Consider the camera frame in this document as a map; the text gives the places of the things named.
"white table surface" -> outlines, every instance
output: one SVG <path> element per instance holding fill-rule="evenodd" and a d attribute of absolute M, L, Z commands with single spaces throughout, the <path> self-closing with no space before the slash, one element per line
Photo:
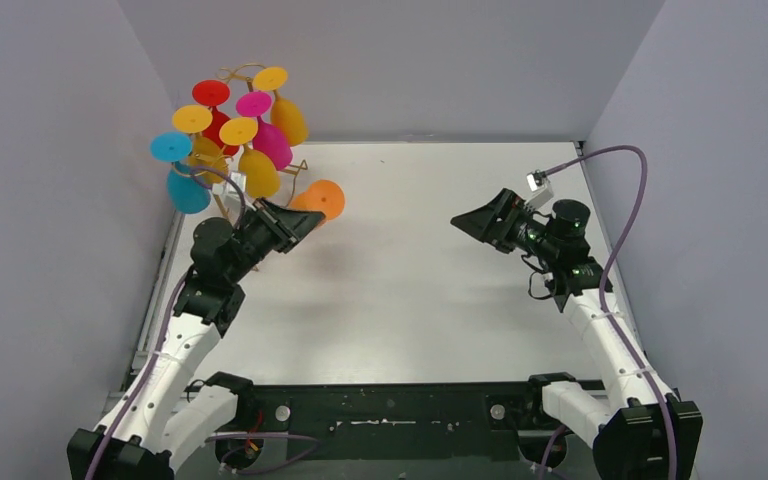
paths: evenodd
<path fill-rule="evenodd" d="M 526 294 L 531 271 L 519 255 L 503 255 L 449 224 L 503 187 L 526 195 L 526 174 L 575 157 L 571 143 L 313 144 L 294 151 L 294 163 L 310 165 L 299 191 L 333 180 L 346 209 L 242 280 L 246 301 L 194 378 L 215 371 L 258 384 L 519 381 L 558 371 L 598 378 L 554 302 Z M 555 199 L 593 210 L 580 168 L 551 181 Z M 274 200 L 283 204 L 288 195 L 282 187 Z M 164 303 L 191 264 L 193 229 L 216 215 L 212 204 L 185 218 Z M 604 264 L 595 212 L 587 239 Z"/>

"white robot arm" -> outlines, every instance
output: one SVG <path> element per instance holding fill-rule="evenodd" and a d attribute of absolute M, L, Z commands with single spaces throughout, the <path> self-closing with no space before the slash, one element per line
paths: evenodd
<path fill-rule="evenodd" d="M 245 298 L 238 282 L 269 252 L 292 250 L 324 218 L 260 199 L 238 225 L 217 217 L 196 227 L 193 266 L 173 292 L 174 309 L 170 304 L 161 325 L 162 348 L 150 352 L 146 367 L 93 431 L 73 435 L 67 448 L 73 479 L 171 479 L 235 418 L 251 382 L 226 374 L 208 379 L 196 401 L 174 417 L 172 411 L 236 318 Z"/>
<path fill-rule="evenodd" d="M 606 479 L 667 478 L 669 445 L 664 432 L 669 425 L 677 439 L 673 446 L 678 451 L 676 478 L 688 478 L 701 430 L 698 409 L 693 402 L 680 401 L 660 379 L 618 312 L 610 283 L 602 279 L 602 267 L 589 256 L 584 240 L 587 207 L 560 200 L 553 205 L 553 216 L 538 215 L 537 208 L 551 199 L 552 192 L 540 172 L 528 181 L 529 201 L 503 190 L 488 205 L 453 218 L 452 224 L 504 253 L 519 248 L 539 260 L 539 273 L 598 365 L 608 397 L 607 404 L 594 398 L 568 374 L 536 375 L 529 379 L 533 397 L 529 414 L 556 419 L 584 440 Z M 172 415 L 197 366 L 236 317 L 244 298 L 237 282 L 268 252 L 288 252 L 322 220 L 319 212 L 294 212 L 263 200 L 255 207 L 239 226 L 214 218 L 196 229 L 194 265 L 176 297 L 175 315 L 166 323 L 162 349 L 151 353 L 155 360 L 93 431 L 75 433 L 68 448 L 73 480 L 171 480 L 206 439 L 239 419 L 241 412 L 253 411 L 247 403 L 252 397 L 251 382 L 217 374 L 205 382 L 192 403 Z M 548 220 L 540 222 L 538 216 Z M 522 391 L 519 385 L 515 391 Z M 446 385 L 441 391 L 451 390 Z M 429 409 L 439 412 L 442 405 Z M 659 411 L 662 406 L 668 409 L 666 415 Z M 389 418 L 392 413 L 387 410 Z M 380 421 L 387 423 L 386 418 Z M 399 423 L 417 424 L 412 419 Z M 326 430 L 335 432 L 339 426 L 340 422 Z M 449 424 L 443 435 L 453 428 Z"/>

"white wall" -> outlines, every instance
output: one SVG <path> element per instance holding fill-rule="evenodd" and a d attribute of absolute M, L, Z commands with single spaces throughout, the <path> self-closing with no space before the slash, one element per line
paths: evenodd
<path fill-rule="evenodd" d="M 120 3 L 181 103 L 264 62 L 312 138 L 505 141 L 584 139 L 663 0 Z"/>
<path fill-rule="evenodd" d="M 703 479 L 768 478 L 768 1 L 669 0 L 587 150 L 640 145 L 619 262 L 653 363 L 705 418 Z M 610 236 L 638 167 L 591 162 Z"/>
<path fill-rule="evenodd" d="M 0 0 L 0 479 L 66 476 L 123 378 L 171 219 L 170 127 L 114 0 Z"/>

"purple cable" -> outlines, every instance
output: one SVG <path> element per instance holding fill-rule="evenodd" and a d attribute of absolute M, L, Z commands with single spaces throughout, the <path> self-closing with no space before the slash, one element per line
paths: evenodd
<path fill-rule="evenodd" d="M 231 185 L 234 190 L 237 191 L 237 194 L 240 196 L 241 207 L 240 216 L 237 218 L 237 223 L 234 225 L 239 227 L 240 223 L 243 221 L 243 214 L 246 213 L 246 199 L 243 196 L 243 189 L 241 189 L 235 181 L 231 180 L 231 177 L 222 171 L 216 170 L 215 168 L 201 166 L 189 168 L 192 170 L 190 172 L 190 177 L 194 179 L 197 178 L 194 173 L 199 171 L 210 172 L 219 175 L 222 179 L 228 182 L 228 184 Z M 206 184 L 203 184 L 198 180 L 196 180 L 196 182 L 205 188 L 209 188 L 206 186 Z M 104 437 L 101 439 L 101 443 L 98 445 L 98 449 L 96 449 L 95 455 L 93 455 L 90 466 L 87 469 L 87 474 L 84 476 L 84 480 L 92 480 L 95 476 L 95 472 L 98 470 L 98 465 L 101 463 L 101 458 L 104 456 L 104 451 L 107 449 L 107 446 L 110 444 L 110 440 L 113 438 L 113 433 L 117 428 L 119 428 L 119 424 L 122 423 L 122 419 L 125 418 L 125 415 L 131 409 L 131 405 L 133 405 L 134 401 L 137 399 L 137 396 L 139 396 L 139 394 L 143 391 L 143 388 L 145 388 L 146 383 L 148 383 L 148 378 L 150 376 L 148 373 L 154 370 L 155 365 L 157 365 L 157 354 L 155 352 L 159 352 L 163 348 L 163 342 L 166 341 L 166 330 L 169 328 L 169 322 L 172 320 L 172 308 L 175 305 L 175 299 L 178 297 L 178 294 L 181 293 L 181 289 L 184 288 L 185 278 L 186 274 L 182 276 L 180 280 L 178 280 L 178 283 L 172 290 L 172 295 L 169 297 L 169 303 L 166 304 L 166 310 L 163 312 L 163 320 L 160 322 L 160 329 L 158 330 L 159 333 L 157 335 L 157 342 L 154 346 L 154 352 L 149 355 L 148 362 L 146 362 L 145 366 L 143 367 L 142 375 L 140 375 L 139 379 L 137 380 L 137 384 L 134 386 L 133 392 L 131 392 L 130 396 L 128 396 L 128 398 L 125 400 L 125 404 L 122 406 L 122 409 L 119 410 L 119 413 L 116 414 L 113 422 L 110 423 L 110 426 L 104 432 Z"/>
<path fill-rule="evenodd" d="M 271 467 L 264 467 L 259 468 L 256 470 L 240 470 L 237 473 L 241 475 L 260 475 L 263 473 L 271 473 L 275 470 L 282 469 L 286 466 L 292 465 L 299 460 L 307 457 L 311 453 L 315 452 L 317 448 L 319 448 L 319 445 L 322 444 L 322 441 L 318 438 L 314 437 L 308 437 L 306 435 L 294 435 L 294 434 L 284 434 L 279 432 L 263 432 L 263 433 L 229 433 L 229 434 L 219 434 L 214 435 L 207 440 L 205 440 L 205 443 L 208 442 L 215 442 L 217 440 L 267 440 L 267 439 L 285 439 L 285 440 L 304 440 L 308 442 L 313 442 L 314 445 L 307 450 L 303 451 L 302 453 L 299 453 L 298 455 L 295 455 L 291 458 L 288 458 L 287 460 L 277 464 L 273 465 Z M 231 450 L 230 452 L 226 453 L 222 456 L 222 458 L 219 460 L 221 463 L 225 463 L 226 460 L 228 460 L 228 457 L 231 455 L 239 452 L 245 447 L 236 448 L 234 450 Z"/>
<path fill-rule="evenodd" d="M 637 213 L 640 211 L 640 205 L 643 203 L 643 193 L 646 191 L 646 178 L 649 175 L 649 165 L 646 161 L 646 154 L 643 153 L 643 150 L 639 149 L 638 147 L 635 147 L 634 145 L 615 145 L 613 147 L 607 147 L 601 150 L 596 150 L 595 152 L 591 152 L 582 157 L 578 157 L 573 160 L 570 160 L 567 163 L 563 163 L 556 167 L 552 167 L 549 170 L 546 170 L 545 173 L 546 173 L 546 176 L 554 175 L 566 168 L 569 168 L 577 163 L 581 163 L 589 158 L 593 158 L 605 153 L 618 152 L 621 150 L 627 150 L 629 152 L 633 152 L 637 154 L 637 156 L 640 158 L 640 186 L 637 189 L 637 198 L 635 198 L 634 200 L 634 206 L 631 208 L 631 214 L 628 216 L 628 221 L 626 222 L 622 233 L 620 233 L 620 236 L 617 239 L 617 243 L 616 245 L 614 245 L 614 248 L 611 251 L 611 254 L 608 256 L 608 261 L 605 263 L 605 270 L 602 272 L 602 277 L 599 279 L 599 303 L 601 304 L 602 311 L 605 312 L 605 314 L 607 314 L 608 321 L 611 323 L 611 327 L 613 327 L 614 331 L 620 337 L 620 340 L 622 340 L 623 345 L 625 345 L 626 350 L 628 350 L 628 352 L 631 354 L 631 357 L 634 359 L 635 363 L 637 363 L 637 367 L 640 369 L 644 369 L 646 368 L 646 362 L 637 352 L 637 349 L 634 348 L 634 344 L 631 343 L 631 340 L 628 338 L 628 335 L 625 334 L 625 331 L 622 328 L 620 328 L 620 325 L 617 322 L 617 319 L 614 318 L 614 316 L 611 314 L 610 309 L 608 308 L 608 302 L 605 299 L 605 287 L 607 286 L 607 283 L 608 283 L 608 272 L 610 272 L 611 268 L 614 266 L 614 263 L 617 260 L 617 254 L 619 254 L 620 248 L 622 248 L 623 244 L 625 243 L 625 239 L 626 237 L 628 237 L 628 232 L 631 231 L 631 226 L 634 225 L 634 220 L 637 218 Z M 652 377 L 652 374 L 644 370 L 643 377 L 646 379 L 646 383 L 648 383 L 649 387 L 652 389 L 652 394 L 655 395 L 655 398 L 658 400 L 658 407 L 661 410 L 661 416 L 664 418 L 664 429 L 667 434 L 667 450 L 669 453 L 669 463 L 668 463 L 669 469 L 667 473 L 667 479 L 675 480 L 676 473 L 678 470 L 678 457 L 676 455 L 675 431 L 673 430 L 673 423 L 670 417 L 670 411 L 667 408 L 667 401 L 664 398 L 664 396 L 661 395 L 661 391 L 658 389 L 658 384 L 655 383 L 655 378 Z M 543 455 L 544 463 L 545 463 L 545 459 L 547 458 L 547 453 L 551 448 L 551 444 L 546 448 L 547 448 L 546 453 L 544 453 Z"/>
<path fill-rule="evenodd" d="M 163 348 L 163 342 L 166 340 L 164 338 L 165 332 L 169 327 L 169 321 L 172 319 L 172 307 L 175 304 L 175 298 L 178 297 L 181 289 L 184 288 L 185 278 L 186 275 L 182 276 L 181 279 L 178 280 L 178 283 L 175 285 L 175 288 L 172 290 L 172 296 L 169 297 L 169 303 L 166 304 L 166 310 L 163 312 L 163 321 L 160 323 L 160 330 L 158 331 L 159 333 L 157 335 L 157 342 L 154 345 L 154 352 L 149 355 L 148 362 L 146 362 L 145 367 L 143 367 L 142 375 L 140 375 L 140 378 L 137 380 L 137 384 L 134 386 L 134 391 L 131 392 L 130 396 L 128 396 L 127 400 L 125 400 L 125 404 L 119 410 L 119 413 L 116 414 L 113 422 L 110 423 L 110 426 L 107 427 L 107 430 L 104 432 L 104 437 L 101 439 L 101 443 L 98 445 L 98 449 L 96 449 L 95 455 L 93 455 L 92 462 L 90 462 L 90 466 L 87 469 L 87 474 L 84 476 L 84 480 L 92 480 L 92 478 L 95 476 L 95 472 L 98 470 L 98 465 L 101 462 L 101 457 L 104 456 L 104 451 L 107 449 L 107 445 L 110 444 L 110 440 L 113 438 L 113 432 L 115 432 L 119 427 L 119 424 L 122 423 L 122 419 L 125 418 L 125 414 L 128 413 L 128 411 L 131 409 L 131 405 L 137 399 L 137 396 L 139 396 L 140 392 L 142 392 L 143 388 L 145 388 L 146 383 L 148 383 L 148 378 L 150 377 L 149 373 L 154 370 L 154 366 L 157 364 L 156 352 L 159 352 L 160 349 Z"/>
<path fill-rule="evenodd" d="M 239 185 L 237 185 L 237 182 L 231 180 L 231 177 L 228 176 L 225 172 L 221 170 L 217 170 L 213 167 L 204 167 L 204 166 L 187 166 L 187 168 L 190 169 L 190 178 L 192 178 L 196 183 L 201 185 L 202 188 L 206 188 L 207 190 L 210 190 L 210 185 L 204 183 L 201 181 L 198 176 L 195 174 L 198 172 L 210 172 L 214 175 L 218 175 L 222 180 L 225 180 L 228 182 L 228 185 L 231 185 L 231 188 L 234 189 L 234 191 L 237 192 L 237 195 L 240 196 L 240 216 L 237 217 L 236 223 L 234 223 L 234 227 L 239 227 L 240 224 L 243 222 L 243 215 L 246 213 L 246 197 L 243 196 L 243 189 L 240 188 Z"/>
<path fill-rule="evenodd" d="M 546 473 L 546 470 L 549 470 L 549 467 L 546 465 L 546 462 L 549 461 L 549 453 L 552 452 L 552 447 L 555 446 L 555 442 L 558 441 L 558 437 L 560 437 L 565 431 L 567 430 L 567 427 L 561 425 L 560 427 L 556 428 L 554 432 L 552 432 L 552 436 L 549 437 L 549 443 L 546 445 L 546 450 L 543 450 L 543 458 L 540 459 L 540 465 L 538 465 L 538 468 L 540 468 L 540 473 L 537 474 L 537 480 L 543 480 L 543 474 Z M 558 478 L 564 478 L 563 475 L 555 472 L 552 470 L 551 472 Z"/>

